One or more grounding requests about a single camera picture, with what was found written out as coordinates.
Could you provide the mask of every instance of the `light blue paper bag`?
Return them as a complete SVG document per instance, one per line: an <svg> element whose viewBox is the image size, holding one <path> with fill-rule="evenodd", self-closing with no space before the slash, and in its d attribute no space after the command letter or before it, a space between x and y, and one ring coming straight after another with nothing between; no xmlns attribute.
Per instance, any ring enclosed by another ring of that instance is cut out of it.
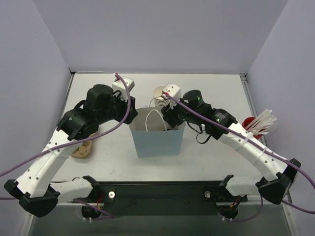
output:
<svg viewBox="0 0 315 236"><path fill-rule="evenodd" d="M155 109L159 113L151 111L152 108L137 109L138 116L129 125L138 157L179 155L185 123L174 130L165 131L165 126L167 129L171 127L161 118L161 108ZM146 117L149 112L147 132Z"/></svg>

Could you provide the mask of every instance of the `white table surface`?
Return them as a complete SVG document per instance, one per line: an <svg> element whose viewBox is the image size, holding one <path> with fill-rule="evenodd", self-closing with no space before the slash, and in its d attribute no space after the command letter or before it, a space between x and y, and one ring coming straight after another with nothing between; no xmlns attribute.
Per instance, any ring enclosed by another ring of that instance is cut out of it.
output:
<svg viewBox="0 0 315 236"><path fill-rule="evenodd" d="M148 107L153 89L171 82L181 88L182 95L189 90L201 90L206 103L227 110L240 122L251 116L239 75L121 75L135 81L131 95L136 98L136 108ZM113 80L112 74L75 74L64 111L73 109L85 99L88 89L95 84L111 86ZM104 132L116 124L116 121L105 123L99 131ZM186 126L179 156L138 158L129 127L124 124L95 140L93 151L86 159L68 158L53 181L69 181L85 175L97 181L222 180L230 174L252 176L259 173L230 147L213 138L200 145L195 136L196 133Z"/></svg>

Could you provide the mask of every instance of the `stack of paper cups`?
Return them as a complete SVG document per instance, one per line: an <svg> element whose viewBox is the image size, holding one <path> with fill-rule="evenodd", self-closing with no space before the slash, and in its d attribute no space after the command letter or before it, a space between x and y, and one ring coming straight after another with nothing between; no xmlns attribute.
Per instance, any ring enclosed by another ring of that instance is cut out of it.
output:
<svg viewBox="0 0 315 236"><path fill-rule="evenodd" d="M169 99L162 98L164 87L165 86L158 86L153 90L153 98L156 107L164 107L169 104Z"/></svg>

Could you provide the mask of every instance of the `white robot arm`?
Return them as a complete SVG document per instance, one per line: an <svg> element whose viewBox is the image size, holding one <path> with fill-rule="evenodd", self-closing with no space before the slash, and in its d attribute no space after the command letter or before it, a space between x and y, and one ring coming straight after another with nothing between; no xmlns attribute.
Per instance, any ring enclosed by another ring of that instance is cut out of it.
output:
<svg viewBox="0 0 315 236"><path fill-rule="evenodd" d="M124 77L129 91L134 87L132 79ZM131 97L131 109L125 123L137 116L135 99ZM109 120L121 121L127 110L127 94L123 83L116 80L112 88L95 85L87 93L86 100L79 102L73 110L65 113L57 125L52 138L43 151L47 154L34 163L16 180L8 180L4 188L28 212L37 217L48 214L57 203L75 198L88 197L99 184L90 176L73 181L52 183L59 168L76 150L80 143L66 146L72 140L88 138L98 126Z"/></svg>
<svg viewBox="0 0 315 236"><path fill-rule="evenodd" d="M228 176L225 178L223 184L225 184L226 189L231 195L254 194L260 195L274 204L281 203L281 200L287 194L287 191L295 180L297 174L295 169L266 154L266 151L273 152L255 139L251 132L247 132L227 111L213 109L210 104L205 103L200 91L191 90L181 98L180 88L177 85L168 84L163 90L163 97L165 99L173 98L170 104L162 109L163 118L171 127L180 125L183 122L196 124L216 140L236 150L260 171L261 175L259 176ZM196 116L196 114L189 112L187 108L211 120L212 123L208 123L201 119L201 117ZM246 138L242 139L232 132L218 128L213 123L222 125ZM292 159L290 162L297 167L301 166L296 159Z"/></svg>

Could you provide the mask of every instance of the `gray wall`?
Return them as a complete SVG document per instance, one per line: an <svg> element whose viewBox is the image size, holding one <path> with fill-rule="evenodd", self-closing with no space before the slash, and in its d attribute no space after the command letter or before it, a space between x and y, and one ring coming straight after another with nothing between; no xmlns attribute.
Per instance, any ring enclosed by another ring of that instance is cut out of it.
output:
<svg viewBox="0 0 315 236"><path fill-rule="evenodd" d="M247 72L287 0L33 0L72 71Z"/></svg>
<svg viewBox="0 0 315 236"><path fill-rule="evenodd" d="M279 125L268 146L297 158L315 178L315 1L289 0L257 59L248 81L258 112L272 109ZM315 210L315 191L300 175L292 187L295 204ZM295 211L301 235L314 235L314 216Z"/></svg>
<svg viewBox="0 0 315 236"><path fill-rule="evenodd" d="M31 0L0 7L0 173L42 151L61 114L70 73ZM26 167L0 178L3 186ZM0 188L0 196L8 194ZM18 234L24 211L0 201L0 235Z"/></svg>

